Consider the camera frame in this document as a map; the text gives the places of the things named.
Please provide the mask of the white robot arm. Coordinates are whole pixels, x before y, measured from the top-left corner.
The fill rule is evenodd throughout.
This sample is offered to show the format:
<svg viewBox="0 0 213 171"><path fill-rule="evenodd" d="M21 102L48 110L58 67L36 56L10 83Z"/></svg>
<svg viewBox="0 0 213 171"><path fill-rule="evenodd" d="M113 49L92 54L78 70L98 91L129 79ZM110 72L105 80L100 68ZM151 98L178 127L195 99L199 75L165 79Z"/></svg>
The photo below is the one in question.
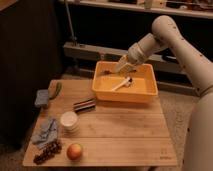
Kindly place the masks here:
<svg viewBox="0 0 213 171"><path fill-rule="evenodd" d="M200 96L189 120L182 171L213 171L213 62L181 35L175 21L167 15L157 17L152 32L128 49L114 72L130 72L152 54L167 48Z"/></svg>

